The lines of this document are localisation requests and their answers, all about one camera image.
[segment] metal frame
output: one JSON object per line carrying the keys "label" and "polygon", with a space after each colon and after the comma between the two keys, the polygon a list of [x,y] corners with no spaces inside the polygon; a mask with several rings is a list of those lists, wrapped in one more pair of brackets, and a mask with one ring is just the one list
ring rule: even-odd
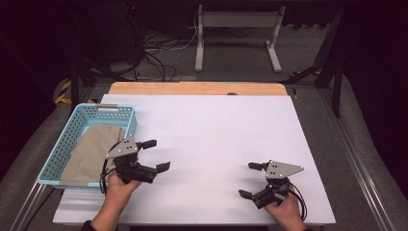
{"label": "metal frame", "polygon": [[279,12],[266,13],[237,13],[237,12],[206,12],[203,6],[198,8],[198,43],[195,57],[195,71],[203,69],[204,57],[204,27],[259,27],[274,28],[271,40],[265,44],[269,53],[270,61],[275,72],[281,72],[282,67],[275,52],[275,43],[278,38],[285,7],[279,8]]}
{"label": "metal frame", "polygon": [[335,113],[332,111],[332,102],[330,100],[330,95],[327,90],[318,90],[321,101],[323,102],[327,113],[329,114],[331,122],[334,124],[335,130],[338,132],[338,136],[341,138],[344,145],[344,153],[347,157],[351,168],[360,184],[361,190],[370,205],[372,214],[377,221],[378,227],[381,230],[396,230],[394,224],[390,220],[383,206],[381,197],[376,189],[372,179],[364,166],[361,158],[359,157],[357,151],[355,150],[350,137],[345,130],[342,122],[336,117]]}
{"label": "metal frame", "polygon": [[23,206],[18,212],[17,217],[15,218],[10,231],[25,230],[31,217],[33,216],[39,200],[41,199],[42,194],[44,193],[46,185],[39,184],[36,180],[33,187],[30,190],[26,200],[24,201]]}

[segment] white table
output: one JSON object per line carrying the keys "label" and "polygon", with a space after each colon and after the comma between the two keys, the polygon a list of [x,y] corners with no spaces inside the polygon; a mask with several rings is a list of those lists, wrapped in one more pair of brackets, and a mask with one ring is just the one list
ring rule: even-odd
{"label": "white table", "polygon": [[[105,95],[102,103],[135,106],[137,141],[158,146],[140,152],[140,163],[170,170],[132,195],[120,223],[148,225],[271,225],[274,220],[238,190],[257,193],[267,181],[249,162],[303,166],[289,178],[301,190],[308,224],[335,219],[289,96]],[[66,190],[54,222],[93,219],[99,191]]]}

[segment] plastic basket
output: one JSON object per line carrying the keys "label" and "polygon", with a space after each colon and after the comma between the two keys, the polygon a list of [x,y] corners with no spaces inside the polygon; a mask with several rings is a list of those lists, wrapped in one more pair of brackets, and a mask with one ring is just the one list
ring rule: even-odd
{"label": "plastic basket", "polygon": [[125,138],[133,136],[136,130],[135,109],[132,105],[79,104],[65,125],[57,143],[38,176],[38,182],[55,188],[99,188],[98,182],[78,182],[61,185],[61,175],[69,162],[76,142],[94,124],[120,126]]}

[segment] black sleeve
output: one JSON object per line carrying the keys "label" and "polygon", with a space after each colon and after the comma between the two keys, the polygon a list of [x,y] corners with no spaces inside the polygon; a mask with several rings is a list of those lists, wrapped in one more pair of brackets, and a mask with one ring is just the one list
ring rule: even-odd
{"label": "black sleeve", "polygon": [[81,231],[96,231],[91,225],[90,220],[87,220],[84,225],[82,225]]}

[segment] gray fabric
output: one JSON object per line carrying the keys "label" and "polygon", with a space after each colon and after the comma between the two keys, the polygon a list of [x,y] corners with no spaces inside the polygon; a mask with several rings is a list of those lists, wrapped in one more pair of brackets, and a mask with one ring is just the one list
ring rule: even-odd
{"label": "gray fabric", "polygon": [[77,141],[61,176],[62,182],[99,182],[105,156],[121,141],[124,131],[119,126],[92,125]]}

